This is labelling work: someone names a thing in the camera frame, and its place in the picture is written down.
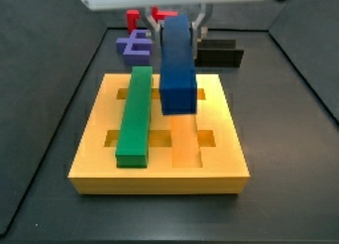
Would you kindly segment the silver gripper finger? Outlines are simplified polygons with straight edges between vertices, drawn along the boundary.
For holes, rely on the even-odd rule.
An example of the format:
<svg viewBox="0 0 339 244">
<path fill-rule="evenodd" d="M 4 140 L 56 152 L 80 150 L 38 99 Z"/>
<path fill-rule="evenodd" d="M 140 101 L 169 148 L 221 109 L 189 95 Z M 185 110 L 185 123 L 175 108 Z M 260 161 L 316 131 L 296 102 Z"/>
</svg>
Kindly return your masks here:
<svg viewBox="0 0 339 244">
<path fill-rule="evenodd" d="M 197 42 L 199 28 L 203 25 L 207 17 L 208 17 L 208 5 L 205 3 L 201 3 L 197 18 L 191 23 L 192 44 Z"/>
</svg>

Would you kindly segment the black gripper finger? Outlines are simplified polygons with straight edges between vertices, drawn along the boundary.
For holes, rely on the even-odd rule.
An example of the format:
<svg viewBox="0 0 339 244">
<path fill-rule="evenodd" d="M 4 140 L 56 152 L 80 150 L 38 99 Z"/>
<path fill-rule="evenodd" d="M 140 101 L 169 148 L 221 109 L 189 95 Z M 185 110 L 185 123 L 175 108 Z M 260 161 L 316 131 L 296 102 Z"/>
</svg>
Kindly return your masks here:
<svg viewBox="0 0 339 244">
<path fill-rule="evenodd" d="M 152 38 L 155 40 L 160 40 L 161 39 L 161 24 L 155 21 L 151 15 L 145 16 L 144 24 L 148 30 L 151 31 Z"/>
</svg>

